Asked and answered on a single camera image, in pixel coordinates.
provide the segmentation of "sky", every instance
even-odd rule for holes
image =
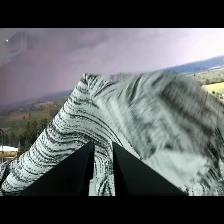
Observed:
[[[83,73],[144,72],[224,55],[224,29],[30,28],[32,49],[0,67],[0,105],[72,90]],[[0,33],[0,45],[6,33]],[[4,51],[0,48],[0,57]]]

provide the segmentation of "black and white fabric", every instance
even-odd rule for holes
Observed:
[[[223,111],[191,78],[84,74],[30,150],[1,166],[1,191],[17,195],[92,140],[98,196],[115,195],[112,142],[188,195],[223,195]]]

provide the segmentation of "zebra print fabric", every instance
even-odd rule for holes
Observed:
[[[113,141],[188,195],[223,195],[223,111],[191,78],[84,74],[30,150],[7,165],[1,191],[17,195],[92,140],[98,196],[115,195]]]

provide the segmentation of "yellow field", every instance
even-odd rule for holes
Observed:
[[[205,85],[204,88],[209,92],[212,93],[212,91],[224,93],[224,82]]]

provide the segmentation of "cloudy sky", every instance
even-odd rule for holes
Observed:
[[[73,89],[83,73],[152,71],[224,55],[224,29],[45,28],[29,32],[38,42],[0,67],[0,104]],[[0,44],[6,38],[0,33]]]

